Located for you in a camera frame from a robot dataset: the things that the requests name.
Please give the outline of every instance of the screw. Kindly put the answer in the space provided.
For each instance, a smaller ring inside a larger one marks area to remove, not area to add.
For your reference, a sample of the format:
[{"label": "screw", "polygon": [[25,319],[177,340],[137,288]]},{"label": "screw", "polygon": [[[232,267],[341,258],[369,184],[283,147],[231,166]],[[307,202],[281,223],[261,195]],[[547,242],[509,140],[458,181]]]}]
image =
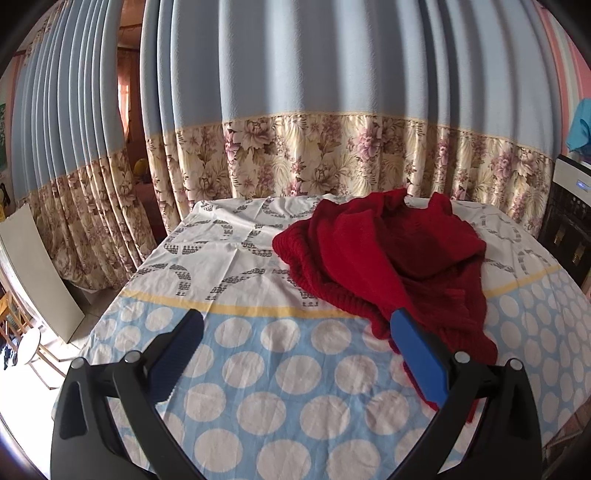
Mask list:
[{"label": "screw", "polygon": [[512,358],[511,360],[509,360],[509,365],[513,370],[521,370],[523,368],[523,364],[521,363],[521,361],[517,360],[516,358]]},{"label": "screw", "polygon": [[470,361],[470,355],[466,352],[456,352],[453,356],[459,364],[466,364]]},{"label": "screw", "polygon": [[137,361],[139,361],[139,359],[142,357],[142,354],[140,352],[138,352],[137,350],[132,350],[130,352],[127,352],[125,354],[125,356],[123,357],[123,359],[125,360],[125,363],[127,364],[134,364]]},{"label": "screw", "polygon": [[75,358],[74,360],[72,360],[72,363],[70,364],[70,366],[72,368],[82,368],[84,366],[84,362],[86,362],[86,360],[84,360],[81,356],[79,356],[78,358]]}]

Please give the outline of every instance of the floral border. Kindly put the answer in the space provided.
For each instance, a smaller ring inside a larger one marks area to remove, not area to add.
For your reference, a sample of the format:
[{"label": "floral border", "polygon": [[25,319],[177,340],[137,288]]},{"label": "floral border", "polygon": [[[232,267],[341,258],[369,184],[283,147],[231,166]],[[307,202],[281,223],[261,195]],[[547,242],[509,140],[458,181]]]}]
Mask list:
[{"label": "floral border", "polygon": [[506,138],[365,113],[288,113],[181,128],[176,146],[165,137],[148,139],[148,150],[170,231],[187,215],[179,204],[192,208],[198,200],[363,196],[404,186],[413,196],[440,192],[492,204],[536,235],[553,171],[549,156]]}]

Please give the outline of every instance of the blue towel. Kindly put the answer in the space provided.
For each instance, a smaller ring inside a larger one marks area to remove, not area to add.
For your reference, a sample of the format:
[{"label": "blue towel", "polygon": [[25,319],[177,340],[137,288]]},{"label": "blue towel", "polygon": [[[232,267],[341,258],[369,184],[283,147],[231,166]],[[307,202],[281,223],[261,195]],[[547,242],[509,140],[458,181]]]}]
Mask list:
[{"label": "blue towel", "polygon": [[591,98],[579,102],[566,138],[569,151],[577,151],[584,157],[591,157]]}]

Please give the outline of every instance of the white bedsheet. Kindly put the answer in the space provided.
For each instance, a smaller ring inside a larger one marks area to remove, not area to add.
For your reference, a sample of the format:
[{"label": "white bedsheet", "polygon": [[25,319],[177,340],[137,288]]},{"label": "white bedsheet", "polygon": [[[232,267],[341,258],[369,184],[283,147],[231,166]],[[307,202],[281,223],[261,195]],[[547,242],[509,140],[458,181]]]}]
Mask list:
[{"label": "white bedsheet", "polygon": [[[116,361],[170,331],[187,309],[203,313],[203,342],[157,408],[210,480],[384,479],[433,417],[401,357],[372,337],[368,322],[303,292],[272,251],[273,236],[310,216],[320,199],[198,203],[121,291],[83,350],[95,364]],[[487,243],[486,334],[499,364],[512,356],[524,361],[547,442],[591,391],[589,303],[498,209],[469,202],[453,208]],[[121,405],[111,406],[132,459],[146,466]],[[461,460],[474,428],[464,428],[445,467]]]}]

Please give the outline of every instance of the yellow stripe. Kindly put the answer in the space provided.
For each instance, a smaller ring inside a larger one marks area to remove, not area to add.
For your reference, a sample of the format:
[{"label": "yellow stripe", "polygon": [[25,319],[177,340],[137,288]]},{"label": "yellow stripe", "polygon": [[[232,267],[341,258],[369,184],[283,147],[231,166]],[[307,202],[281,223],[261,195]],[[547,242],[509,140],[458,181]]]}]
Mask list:
[{"label": "yellow stripe", "polygon": [[[519,278],[502,287],[491,290],[483,290],[487,299],[498,297],[509,293],[518,287],[529,285],[545,275],[554,273],[560,269],[560,265],[553,265],[538,273],[531,274],[524,278]],[[179,309],[196,309],[203,313],[219,313],[224,315],[241,315],[244,317],[297,317],[302,319],[321,319],[321,318],[357,318],[355,315],[344,312],[343,310],[307,310],[299,307],[261,307],[261,306],[240,306],[240,305],[221,305],[219,303],[208,303],[205,301],[188,300],[176,297],[164,297],[153,295],[144,291],[124,290],[120,294],[122,297],[131,299],[149,301],[167,307],[176,307]]]},{"label": "yellow stripe", "polygon": [[498,297],[499,295],[509,293],[510,291],[515,290],[518,287],[523,287],[524,285],[529,285],[530,283],[538,281],[539,279],[545,277],[546,275],[550,275],[551,273],[554,273],[558,270],[560,270],[560,265],[556,264],[556,265],[553,265],[552,267],[548,267],[545,270],[542,270],[538,273],[528,275],[527,277],[524,277],[524,278],[518,278],[517,280],[512,281],[511,283],[508,283],[507,285],[503,285],[502,287],[492,288],[491,290],[483,290],[482,293],[484,293],[484,296],[487,299],[489,299],[491,297]]},{"label": "yellow stripe", "polygon": [[208,303],[205,301],[187,300],[174,297],[163,297],[152,295],[143,291],[124,290],[122,297],[129,297],[136,300],[149,301],[167,307],[180,309],[196,309],[202,313],[220,313],[225,315],[241,315],[245,317],[297,317],[303,319],[320,318],[357,318],[355,315],[343,310],[304,310],[298,307],[256,307],[239,305],[220,305],[219,303]]}]

